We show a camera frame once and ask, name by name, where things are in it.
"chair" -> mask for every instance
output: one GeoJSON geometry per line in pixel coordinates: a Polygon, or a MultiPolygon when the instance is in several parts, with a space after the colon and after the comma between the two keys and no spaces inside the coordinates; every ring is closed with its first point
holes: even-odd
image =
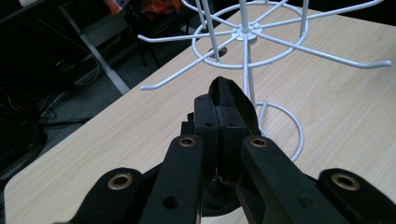
{"type": "Polygon", "coordinates": [[[136,12],[137,8],[140,8],[142,0],[133,0],[132,4],[124,9],[126,15],[124,19],[131,26],[134,32],[135,41],[142,59],[143,65],[146,67],[147,62],[144,56],[144,51],[147,49],[154,59],[155,63],[161,67],[162,64],[158,57],[152,50],[151,44],[137,38],[138,35],[144,35],[149,38],[165,37],[180,30],[183,25],[186,26],[186,35],[189,33],[190,19],[196,16],[196,12],[183,7],[180,12],[171,15],[158,15],[154,20],[145,18],[139,11],[136,12]]]}

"white wire rack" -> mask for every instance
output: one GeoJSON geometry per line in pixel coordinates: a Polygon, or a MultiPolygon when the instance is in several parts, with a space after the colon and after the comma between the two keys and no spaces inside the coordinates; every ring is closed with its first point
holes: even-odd
{"type": "Polygon", "coordinates": [[[359,10],[362,8],[366,7],[371,7],[376,4],[381,3],[383,0],[373,0],[367,3],[359,4],[356,6],[352,7],[344,7],[332,11],[327,11],[327,12],[320,12],[314,15],[307,15],[307,10],[308,10],[308,5],[309,5],[309,0],[304,0],[303,2],[303,8],[299,9],[297,7],[293,7],[291,5],[288,5],[287,2],[288,0],[282,0],[280,2],[272,2],[268,0],[256,0],[252,2],[248,2],[246,0],[239,0],[238,5],[234,5],[231,7],[227,7],[223,9],[222,11],[219,11],[215,14],[210,13],[209,9],[209,4],[207,0],[202,0],[202,4],[199,0],[195,0],[196,7],[188,4],[185,0],[181,0],[183,4],[186,7],[189,7],[192,10],[195,10],[199,14],[199,18],[201,20],[201,25],[196,29],[194,35],[182,35],[182,36],[175,36],[175,37],[165,37],[165,38],[147,38],[145,36],[139,35],[138,38],[145,40],[150,43],[158,43],[158,42],[167,42],[167,41],[178,41],[178,40],[186,40],[190,39],[191,40],[191,45],[192,45],[192,50],[197,56],[197,60],[194,62],[188,64],[184,68],[180,69],[178,72],[174,73],[173,75],[169,76],[168,78],[164,79],[163,81],[151,85],[151,86],[142,86],[141,90],[142,91],[150,91],[150,90],[156,90],[173,79],[181,76],[191,68],[193,68],[195,65],[198,63],[207,63],[211,66],[215,66],[217,68],[222,68],[222,69],[241,69],[243,70],[243,91],[245,95],[250,99],[250,101],[255,105],[255,106],[261,106],[261,110],[259,112],[259,124],[260,124],[260,130],[262,132],[262,135],[269,137],[267,132],[263,128],[263,118],[264,114],[266,111],[266,108],[268,106],[271,106],[286,115],[288,115],[293,122],[295,123],[298,133],[299,133],[299,143],[294,151],[294,154],[291,156],[292,161],[296,161],[298,157],[301,155],[304,147],[304,130],[303,127],[300,123],[300,121],[286,108],[284,108],[281,105],[277,105],[274,103],[270,103],[267,101],[263,102],[256,102],[255,99],[255,91],[254,91],[254,80],[253,80],[253,68],[258,67],[258,66],[264,66],[270,63],[274,63],[280,59],[285,58],[289,54],[291,54],[294,50],[299,50],[302,52],[306,52],[312,55],[319,56],[324,59],[328,59],[337,63],[342,63],[348,66],[352,67],[357,67],[357,68],[362,68],[362,69],[371,69],[371,68],[378,68],[378,67],[385,67],[385,66],[390,66],[391,61],[383,61],[383,62],[375,62],[375,63],[359,63],[359,62],[354,62],[349,59],[341,58],[335,55],[331,55],[325,52],[321,52],[315,49],[310,49],[307,47],[302,46],[303,42],[305,41],[308,31],[309,31],[309,24],[308,22],[313,19],[318,19],[318,18],[323,18],[335,14],[340,14],[340,13],[345,13],[349,11],[354,11],[354,10],[359,10]],[[259,18],[257,18],[254,21],[248,21],[248,6],[264,6],[264,7],[269,7],[269,9],[260,15],[259,18]],[[291,20],[285,20],[285,21],[277,21],[277,22],[271,22],[271,23],[265,23],[264,19],[268,17],[271,13],[273,13],[275,10],[278,8],[283,7],[288,10],[291,10],[297,14],[297,18],[291,19],[291,20]],[[240,10],[240,15],[241,15],[241,24],[233,24],[229,21],[225,21],[219,17],[219,15],[234,10],[234,9],[239,9],[240,10]],[[224,31],[224,32],[215,32],[214,27],[213,27],[213,22],[212,21],[218,21],[227,27],[229,27],[229,31],[224,31]],[[263,29],[267,28],[272,28],[272,27],[277,27],[277,26],[282,26],[282,25],[288,25],[291,23],[299,22],[300,23],[300,33],[299,33],[299,39],[295,43],[291,43],[286,40],[279,39],[277,37],[273,37],[270,35],[266,35],[262,32],[263,29]],[[203,34],[202,30],[207,29],[208,33],[203,34]],[[228,40],[224,41],[223,43],[219,44],[217,43],[217,36],[225,35],[228,36],[228,40]],[[198,38],[210,38],[211,44],[212,44],[212,50],[210,50],[206,54],[201,54],[199,50],[197,49],[196,43],[198,38]],[[261,60],[258,62],[253,62],[251,60],[251,50],[250,47],[256,43],[257,39],[261,38],[264,40],[271,41],[273,43],[286,46],[288,47],[287,50],[284,52],[276,55],[275,57],[272,57],[270,59],[265,59],[261,60]],[[226,46],[230,45],[233,42],[240,42],[243,45],[243,62],[240,64],[227,64],[227,63],[222,63],[219,55],[219,51],[226,46]]]}

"wooden table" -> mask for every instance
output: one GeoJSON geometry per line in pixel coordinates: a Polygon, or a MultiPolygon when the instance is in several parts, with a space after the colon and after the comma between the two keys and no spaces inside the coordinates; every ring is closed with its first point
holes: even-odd
{"type": "MultiPolygon", "coordinates": [[[[249,8],[254,17],[257,8],[249,8]]],[[[286,9],[272,19],[294,17],[286,9]]],[[[310,22],[304,46],[361,62],[396,62],[396,28],[332,16],[310,22]]],[[[297,26],[268,29],[270,35],[295,40],[297,26]]],[[[208,39],[199,49],[210,49],[208,39]]],[[[253,61],[285,48],[260,41],[253,61]]],[[[228,47],[224,62],[242,62],[241,44],[228,47]]],[[[155,84],[195,60],[190,49],[142,82],[155,84]]],[[[210,82],[224,76],[242,84],[241,70],[221,70],[200,63],[156,91],[134,88],[63,140],[8,183],[7,223],[53,223],[69,220],[101,175],[118,167],[146,172],[160,163],[193,100],[210,82]]],[[[360,70],[299,51],[254,69],[256,98],[292,111],[304,126],[304,152],[296,164],[318,177],[339,167],[363,176],[396,202],[396,66],[360,70]]],[[[291,154],[297,144],[292,121],[269,111],[265,126],[291,154]]],[[[241,209],[204,223],[245,223],[241,209]]]]}

